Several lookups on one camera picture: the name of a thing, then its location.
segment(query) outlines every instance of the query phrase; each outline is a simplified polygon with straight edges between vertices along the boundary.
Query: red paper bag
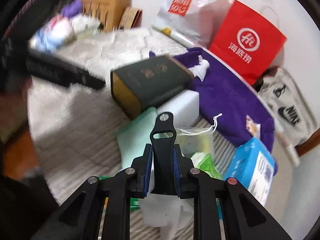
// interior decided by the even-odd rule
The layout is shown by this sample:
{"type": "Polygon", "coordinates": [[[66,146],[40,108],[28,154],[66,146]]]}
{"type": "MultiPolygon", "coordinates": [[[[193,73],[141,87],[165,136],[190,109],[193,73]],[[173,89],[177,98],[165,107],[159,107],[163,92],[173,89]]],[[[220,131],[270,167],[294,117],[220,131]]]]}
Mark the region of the red paper bag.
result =
{"type": "Polygon", "coordinates": [[[253,85],[286,39],[267,19],[235,0],[209,50],[253,85]]]}

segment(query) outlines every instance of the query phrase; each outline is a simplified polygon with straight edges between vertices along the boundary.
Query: drawstring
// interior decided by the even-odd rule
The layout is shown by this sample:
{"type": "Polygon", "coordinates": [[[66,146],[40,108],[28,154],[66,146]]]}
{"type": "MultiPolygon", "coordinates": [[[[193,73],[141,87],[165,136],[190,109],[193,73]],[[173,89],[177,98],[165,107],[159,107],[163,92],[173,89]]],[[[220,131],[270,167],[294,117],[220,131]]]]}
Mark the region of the drawstring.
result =
{"type": "Polygon", "coordinates": [[[214,131],[216,130],[217,126],[218,126],[218,121],[217,121],[217,118],[222,116],[222,113],[216,115],[213,117],[213,125],[211,125],[207,130],[204,130],[204,131],[201,131],[201,132],[198,132],[198,133],[179,133],[178,136],[180,135],[187,135],[187,136],[193,136],[193,135],[199,135],[199,134],[202,134],[202,133],[205,133],[205,132],[208,132],[210,131],[212,128],[212,133],[214,133],[214,131]]]}

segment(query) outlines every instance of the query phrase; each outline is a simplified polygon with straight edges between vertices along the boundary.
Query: purple cloth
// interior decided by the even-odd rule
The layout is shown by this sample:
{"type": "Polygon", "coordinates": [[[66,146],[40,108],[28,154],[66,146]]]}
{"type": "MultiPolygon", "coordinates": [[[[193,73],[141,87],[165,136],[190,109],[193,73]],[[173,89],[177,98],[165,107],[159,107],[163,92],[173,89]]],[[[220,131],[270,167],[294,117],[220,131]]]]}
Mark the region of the purple cloth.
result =
{"type": "Polygon", "coordinates": [[[246,115],[261,124],[260,140],[271,152],[274,140],[274,122],[257,97],[228,68],[201,48],[188,49],[188,52],[174,58],[190,68],[198,65],[198,56],[210,63],[204,81],[194,78],[190,90],[197,91],[200,97],[200,113],[211,124],[218,118],[217,130],[234,146],[239,147],[252,138],[246,130],[246,115]]]}
{"type": "Polygon", "coordinates": [[[72,3],[63,7],[61,11],[61,15],[63,17],[72,18],[82,12],[82,1],[81,0],[74,0],[72,3]]]}

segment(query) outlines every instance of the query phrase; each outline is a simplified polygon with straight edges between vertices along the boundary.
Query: mint green cloth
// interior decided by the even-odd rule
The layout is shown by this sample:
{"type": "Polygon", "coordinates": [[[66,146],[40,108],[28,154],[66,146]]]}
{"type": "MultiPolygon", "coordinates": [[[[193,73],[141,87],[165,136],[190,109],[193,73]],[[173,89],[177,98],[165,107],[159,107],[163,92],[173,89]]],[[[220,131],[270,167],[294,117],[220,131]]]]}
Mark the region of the mint green cloth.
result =
{"type": "Polygon", "coordinates": [[[156,109],[150,107],[116,134],[122,169],[130,167],[134,158],[143,155],[146,144],[151,143],[150,133],[155,126],[156,118],[156,109]]]}

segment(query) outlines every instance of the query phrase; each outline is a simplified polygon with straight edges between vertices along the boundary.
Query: blue box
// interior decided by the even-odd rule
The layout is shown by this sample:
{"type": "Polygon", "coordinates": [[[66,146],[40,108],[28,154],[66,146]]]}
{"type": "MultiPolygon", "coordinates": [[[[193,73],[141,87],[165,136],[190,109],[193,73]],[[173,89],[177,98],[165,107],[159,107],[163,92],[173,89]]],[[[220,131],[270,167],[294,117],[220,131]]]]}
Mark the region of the blue box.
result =
{"type": "Polygon", "coordinates": [[[224,175],[236,178],[265,206],[275,169],[275,160],[265,145],[253,137],[237,148],[231,164],[224,175]]]}

